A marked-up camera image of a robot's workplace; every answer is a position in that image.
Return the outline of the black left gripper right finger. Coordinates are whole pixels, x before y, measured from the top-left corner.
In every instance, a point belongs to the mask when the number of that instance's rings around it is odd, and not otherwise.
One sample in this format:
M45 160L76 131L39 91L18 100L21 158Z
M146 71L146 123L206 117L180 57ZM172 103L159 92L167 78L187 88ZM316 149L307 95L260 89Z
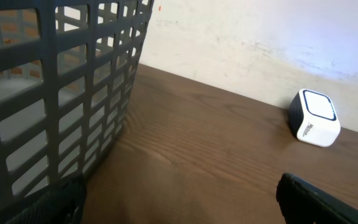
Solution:
M276 200L286 223L358 224L358 210L305 180L284 173Z

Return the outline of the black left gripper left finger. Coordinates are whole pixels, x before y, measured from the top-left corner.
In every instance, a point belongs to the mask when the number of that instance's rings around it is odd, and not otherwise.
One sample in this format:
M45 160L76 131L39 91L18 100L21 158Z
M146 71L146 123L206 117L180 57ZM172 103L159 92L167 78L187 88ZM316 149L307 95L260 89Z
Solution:
M1 209L0 223L80 223L85 200L84 175L70 174Z

